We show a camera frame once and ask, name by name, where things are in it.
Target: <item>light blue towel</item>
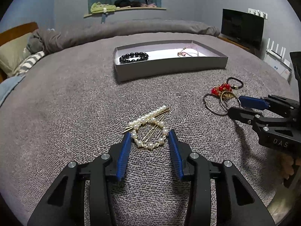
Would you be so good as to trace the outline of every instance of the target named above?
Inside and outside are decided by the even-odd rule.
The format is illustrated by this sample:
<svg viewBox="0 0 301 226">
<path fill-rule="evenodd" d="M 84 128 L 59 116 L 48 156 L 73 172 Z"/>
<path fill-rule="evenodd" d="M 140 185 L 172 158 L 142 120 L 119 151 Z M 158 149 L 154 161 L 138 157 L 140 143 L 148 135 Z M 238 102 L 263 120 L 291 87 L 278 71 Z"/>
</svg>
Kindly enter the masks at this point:
<svg viewBox="0 0 301 226">
<path fill-rule="evenodd" d="M 24 77 L 25 76 L 13 76 L 13 77 L 10 77 L 10 78 L 4 80 L 0 84 L 0 107 L 1 107 L 2 103 L 4 102 L 4 100 L 6 99 L 6 97 L 15 88 L 15 86 L 18 85 L 18 83 L 20 81 L 22 81 L 22 79 Z"/>
</svg>

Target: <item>pillow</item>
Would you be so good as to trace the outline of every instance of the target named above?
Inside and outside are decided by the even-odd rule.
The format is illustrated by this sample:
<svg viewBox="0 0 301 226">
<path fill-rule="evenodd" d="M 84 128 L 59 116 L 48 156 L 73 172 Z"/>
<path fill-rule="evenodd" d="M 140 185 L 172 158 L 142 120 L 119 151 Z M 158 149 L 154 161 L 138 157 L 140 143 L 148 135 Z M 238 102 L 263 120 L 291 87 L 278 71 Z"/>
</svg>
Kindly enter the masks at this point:
<svg viewBox="0 0 301 226">
<path fill-rule="evenodd" d="M 8 77 L 13 76 L 15 69 L 30 56 L 26 49 L 27 40 L 32 33 L 27 33 L 0 46 L 0 68 Z"/>
<path fill-rule="evenodd" d="M 23 60 L 23 62 L 17 67 L 17 69 L 14 72 L 14 76 L 20 76 L 25 74 L 29 71 L 31 67 L 34 66 L 36 62 L 38 62 L 41 58 L 45 56 L 45 53 L 43 51 L 40 51 L 36 54 L 30 55 L 26 59 Z"/>
</svg>

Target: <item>metal screw head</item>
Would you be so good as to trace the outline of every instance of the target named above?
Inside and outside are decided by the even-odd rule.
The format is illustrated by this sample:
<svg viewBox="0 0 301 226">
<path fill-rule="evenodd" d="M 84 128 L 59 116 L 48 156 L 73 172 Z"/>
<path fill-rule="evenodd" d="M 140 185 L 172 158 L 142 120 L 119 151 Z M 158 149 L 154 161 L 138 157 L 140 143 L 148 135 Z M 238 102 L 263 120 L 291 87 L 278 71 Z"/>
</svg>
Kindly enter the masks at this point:
<svg viewBox="0 0 301 226">
<path fill-rule="evenodd" d="M 197 158 L 199 157 L 199 154 L 198 154 L 198 153 L 195 153 L 195 152 L 192 152 L 192 153 L 190 153 L 190 157 L 191 157 L 192 159 L 197 159 Z"/>
<path fill-rule="evenodd" d="M 226 167 L 231 167 L 232 166 L 232 162 L 231 161 L 224 161 L 224 165 Z"/>
<path fill-rule="evenodd" d="M 101 155 L 101 158 L 102 158 L 103 160 L 107 160 L 107 159 L 110 158 L 110 154 L 104 153 L 104 154 Z"/>
<path fill-rule="evenodd" d="M 71 161 L 68 163 L 68 167 L 72 168 L 76 166 L 76 162 L 75 161 Z"/>
</svg>

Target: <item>pearl hairpin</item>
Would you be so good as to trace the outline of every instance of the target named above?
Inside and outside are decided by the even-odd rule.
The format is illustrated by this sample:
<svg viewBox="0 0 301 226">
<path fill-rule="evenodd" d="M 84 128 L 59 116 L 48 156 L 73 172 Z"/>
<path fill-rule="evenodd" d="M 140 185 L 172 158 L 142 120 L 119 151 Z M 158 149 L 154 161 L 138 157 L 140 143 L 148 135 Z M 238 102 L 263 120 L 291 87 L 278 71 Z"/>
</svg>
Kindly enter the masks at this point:
<svg viewBox="0 0 301 226">
<path fill-rule="evenodd" d="M 128 129 L 128 130 L 133 129 L 133 131 L 131 132 L 131 137 L 133 138 L 133 140 L 136 143 L 138 148 L 145 148 L 145 149 L 147 148 L 149 150 L 153 150 L 165 143 L 165 139 L 168 134 L 168 129 L 165 127 L 165 122 L 163 121 L 164 116 L 161 117 L 160 120 L 157 120 L 155 117 L 158 115 L 161 115 L 167 111 L 169 111 L 169 108 L 167 108 L 165 105 L 163 105 L 160 108 L 156 109 L 155 111 L 152 111 L 142 117 L 139 117 L 137 120 L 130 121 L 128 123 L 127 128 L 130 127 L 130 129 Z M 140 140 L 138 138 L 138 130 L 141 126 L 148 124 L 148 123 L 153 124 L 154 127 L 145 135 L 145 137 L 142 140 Z M 147 144 L 148 140 L 154 134 L 154 132 L 157 128 L 160 128 L 162 130 L 162 137 L 158 138 L 157 142 L 155 142 L 155 143 Z"/>
</svg>

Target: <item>gray duvet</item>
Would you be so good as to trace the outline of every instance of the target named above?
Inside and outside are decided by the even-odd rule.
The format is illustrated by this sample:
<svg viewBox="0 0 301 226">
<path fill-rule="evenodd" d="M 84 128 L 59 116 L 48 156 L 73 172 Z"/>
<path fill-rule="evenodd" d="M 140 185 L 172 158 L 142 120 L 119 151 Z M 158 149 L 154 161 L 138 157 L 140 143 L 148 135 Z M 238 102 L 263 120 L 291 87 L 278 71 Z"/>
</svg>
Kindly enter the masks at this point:
<svg viewBox="0 0 301 226">
<path fill-rule="evenodd" d="M 62 31 L 37 29 L 29 38 L 28 50 L 31 53 L 44 51 L 46 54 L 82 45 L 88 42 L 140 33 L 179 32 L 219 36 L 220 31 L 214 26 L 202 22 L 185 20 L 126 20 L 115 23 L 73 25 Z"/>
<path fill-rule="evenodd" d="M 226 69 L 116 82 L 112 61 L 115 47 L 146 40 L 178 39 L 195 40 L 227 55 Z M 44 46 L 49 53 L 55 51 Z M 44 57 L 0 108 L 3 198 L 25 225 L 69 161 L 80 164 L 92 161 L 121 141 L 120 132 L 126 123 L 165 104 L 171 108 L 165 117 L 166 125 L 175 129 L 181 141 L 191 144 L 192 150 L 208 160 L 231 160 L 268 205 L 281 182 L 276 152 L 258 145 L 251 126 L 216 116 L 202 102 L 205 93 L 230 76 L 245 83 L 235 92 L 237 95 L 296 98 L 288 83 L 270 66 L 209 35 L 169 32 L 123 35 Z M 132 144 L 125 179 L 111 187 L 118 225 L 183 225 L 189 186 L 177 180 L 168 146 L 150 152 Z M 212 189 L 212 225 L 215 204 Z"/>
</svg>

